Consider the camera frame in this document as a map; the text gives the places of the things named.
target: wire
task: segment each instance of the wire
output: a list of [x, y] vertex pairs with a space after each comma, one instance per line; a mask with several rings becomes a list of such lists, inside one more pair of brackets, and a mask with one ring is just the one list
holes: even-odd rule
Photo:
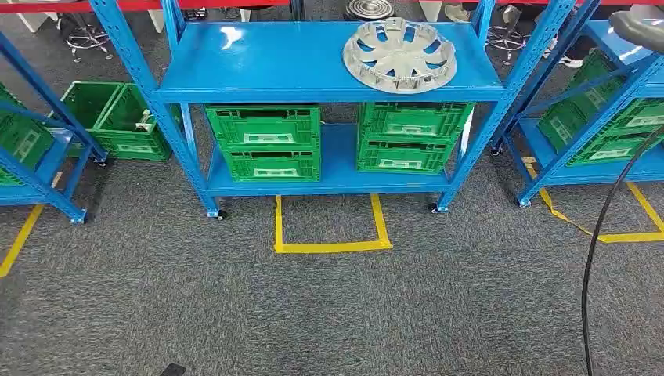
[[590, 356], [590, 335], [588, 334], [588, 283], [590, 282], [590, 269], [593, 266], [593, 257], [595, 255], [595, 246], [597, 245], [597, 239], [600, 236], [601, 225], [604, 222], [604, 217], [608, 210], [608, 206], [611, 204], [611, 200], [615, 196], [615, 192], [618, 190], [620, 183], [623, 182], [627, 172], [630, 171], [634, 162], [639, 159], [639, 157], [648, 149], [648, 147], [658, 139], [660, 136], [664, 135], [664, 127], [661, 127], [657, 132], [653, 132], [644, 142], [642, 142], [637, 151], [634, 153], [632, 158], [627, 165], [620, 173], [618, 179], [613, 183], [611, 191], [606, 197], [604, 206], [600, 211], [599, 217], [597, 217], [597, 224], [595, 225], [595, 231], [593, 231], [593, 238], [590, 241], [590, 247], [588, 248], [588, 256], [586, 258], [586, 270], [583, 272], [583, 288], [581, 289], [581, 325], [583, 327], [583, 348], [586, 352], [586, 370], [588, 376], [594, 376], [593, 371], [593, 360]]

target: shelf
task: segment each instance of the shelf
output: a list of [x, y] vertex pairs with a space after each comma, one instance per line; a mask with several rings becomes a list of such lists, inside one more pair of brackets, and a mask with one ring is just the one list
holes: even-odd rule
[[[60, 165], [67, 156], [67, 149], [71, 141], [71, 132], [52, 132], [55, 142], [41, 158], [35, 174], [42, 182], [53, 181]], [[43, 203], [44, 197], [32, 186], [0, 186], [0, 204], [38, 204]]]
[[[619, 67], [641, 60], [650, 55], [649, 49], [633, 45], [620, 38], [608, 24], [607, 20], [590, 20], [586, 25], [588, 34], [599, 47], [607, 54], [609, 59]], [[649, 98], [664, 98], [664, 69], [661, 69], [644, 88], [639, 96]]]
[[277, 194], [401, 193], [444, 191], [445, 174], [416, 175], [358, 172], [355, 169], [355, 125], [321, 127], [321, 172], [315, 183], [234, 183], [221, 154], [213, 153], [208, 193], [213, 196], [273, 196]]
[[[519, 122], [519, 128], [537, 163], [543, 168], [556, 158], [556, 151], [537, 128], [538, 122], [539, 119], [524, 119]], [[625, 168], [626, 163], [626, 161], [622, 161], [575, 167], [565, 166], [547, 178], [545, 185], [613, 183]], [[630, 182], [664, 180], [664, 147], [661, 144], [657, 145], [641, 156], [632, 166], [626, 180]]]
[[332, 103], [495, 101], [506, 92], [469, 23], [432, 24], [456, 48], [449, 84], [415, 95], [369, 88], [346, 71], [341, 54], [359, 25], [187, 23], [157, 93], [168, 103]]

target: blue shelf top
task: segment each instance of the blue shelf top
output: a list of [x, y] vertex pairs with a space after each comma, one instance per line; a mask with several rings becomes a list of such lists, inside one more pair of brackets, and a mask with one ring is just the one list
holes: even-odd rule
[[506, 89], [469, 23], [434, 23], [456, 49], [447, 85], [415, 95], [357, 81], [342, 59], [356, 22], [187, 23], [160, 88], [169, 103], [493, 101]]
[[[609, 59], [618, 66], [631, 64], [650, 55], [652, 51], [640, 46], [629, 43], [620, 38], [607, 20], [590, 20], [586, 25], [586, 34], [588, 34], [599, 47], [607, 54]], [[652, 98], [664, 97], [664, 69], [661, 69], [646, 86], [641, 90], [640, 96]]]

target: crate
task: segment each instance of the crate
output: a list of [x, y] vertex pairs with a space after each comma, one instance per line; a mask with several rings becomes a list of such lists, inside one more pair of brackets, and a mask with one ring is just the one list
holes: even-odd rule
[[549, 107], [537, 128], [547, 137], [551, 146], [560, 152], [586, 123], [586, 117], [574, 103], [562, 101]]
[[21, 182], [17, 177], [10, 174], [4, 168], [0, 167], [0, 186], [22, 186]]
[[[595, 137], [583, 149], [567, 162], [567, 166], [589, 165], [615, 161], [628, 161], [637, 151], [639, 145], [650, 134]], [[659, 141], [652, 143], [652, 147], [660, 147]]]
[[[125, 84], [90, 133], [108, 150], [110, 157], [167, 161], [171, 148], [146, 108], [138, 87]], [[172, 107], [174, 118], [181, 123], [176, 108]], [[143, 128], [137, 128], [137, 124], [143, 124]]]
[[[122, 82], [74, 81], [60, 101], [71, 111], [76, 120], [89, 132], [99, 127], [103, 115], [122, 90]], [[51, 112], [49, 118], [58, 117]], [[67, 156], [79, 157], [83, 145], [73, 141], [67, 150]]]
[[317, 182], [320, 152], [225, 151], [224, 158], [235, 182]]
[[358, 143], [357, 169], [367, 172], [440, 174], [453, 145], [393, 143], [364, 139]]
[[372, 140], [455, 143], [473, 103], [363, 103], [358, 126]]
[[320, 148], [317, 105], [207, 105], [205, 111], [224, 151]]
[[[567, 89], [575, 88], [586, 81], [593, 80], [615, 70], [615, 64], [601, 50], [594, 50], [586, 59], [583, 60], [583, 66], [579, 68], [570, 80]], [[597, 86], [602, 92], [609, 92], [616, 86], [619, 87], [625, 81], [624, 78], [614, 77], [602, 85]]]
[[35, 168], [52, 144], [51, 133], [28, 117], [14, 114], [0, 122], [0, 147], [28, 168]]
[[[614, 69], [615, 64], [604, 53], [596, 50], [586, 58], [583, 67], [572, 78], [568, 89], [575, 88]], [[583, 112], [587, 119], [590, 119], [620, 88], [624, 81], [621, 77], [612, 78], [583, 94], [573, 96], [570, 100]], [[662, 124], [664, 124], [664, 99], [634, 99], [630, 105], [618, 112], [604, 128], [606, 132], [617, 136], [653, 132]]]
[[664, 125], [664, 99], [637, 98], [604, 127], [611, 135], [654, 132]]

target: floor marking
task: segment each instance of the floor marking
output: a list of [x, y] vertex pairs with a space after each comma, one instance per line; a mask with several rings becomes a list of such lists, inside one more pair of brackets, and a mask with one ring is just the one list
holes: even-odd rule
[[[535, 168], [532, 166], [534, 163], [534, 158], [531, 157], [523, 157], [522, 158], [523, 163], [525, 164], [525, 168], [528, 170], [528, 173], [530, 174], [531, 178], [535, 178], [537, 173], [535, 172]], [[598, 237], [598, 240], [603, 242], [603, 243], [631, 243], [631, 242], [642, 242], [642, 241], [664, 241], [664, 222], [662, 221], [661, 218], [659, 218], [659, 215], [655, 211], [655, 209], [650, 205], [648, 200], [645, 198], [645, 196], [642, 194], [642, 192], [638, 189], [637, 185], [634, 183], [627, 183], [627, 187], [630, 188], [630, 191], [634, 195], [634, 197], [639, 201], [639, 204], [641, 207], [645, 210], [645, 212], [648, 214], [648, 217], [652, 220], [652, 222], [657, 226], [659, 229], [659, 232], [655, 233], [606, 233], [604, 235], [600, 235]], [[554, 202], [551, 200], [551, 196], [547, 192], [546, 189], [542, 188], [539, 190], [539, 195], [542, 197], [544, 200], [544, 204], [549, 208], [549, 211], [551, 214], [559, 219], [562, 219], [563, 221], [572, 224], [574, 227], [577, 229], [583, 231], [584, 233], [588, 235], [592, 235], [593, 233], [581, 226], [580, 224], [572, 221], [571, 219], [567, 218], [564, 214], [559, 212], [558, 210], [554, 209]]]
[[388, 238], [388, 231], [385, 227], [385, 218], [378, 195], [371, 195], [371, 209], [373, 211], [373, 220], [376, 223], [376, 233], [378, 240], [356, 241], [350, 243], [329, 243], [329, 244], [284, 244], [283, 243], [283, 216], [281, 207], [281, 196], [274, 197], [276, 207], [274, 209], [274, 251], [275, 253], [342, 253], [356, 251], [376, 251], [379, 249], [392, 248], [392, 243]]
[[[60, 176], [62, 176], [62, 172], [57, 173], [51, 186], [56, 186], [58, 180], [60, 180]], [[30, 235], [32, 227], [37, 222], [37, 219], [39, 219], [39, 215], [42, 213], [42, 210], [44, 210], [44, 206], [44, 204], [36, 204], [34, 208], [32, 208], [30, 215], [27, 217], [23, 227], [21, 227], [21, 230], [19, 231], [19, 234], [16, 236], [14, 244], [12, 244], [9, 252], [7, 252], [7, 256], [5, 256], [5, 259], [2, 260], [2, 264], [0, 264], [0, 278], [6, 277], [7, 274], [9, 274], [9, 270], [12, 269], [12, 265], [14, 261], [16, 261], [16, 257], [18, 257], [21, 248], [23, 248], [27, 237]]]

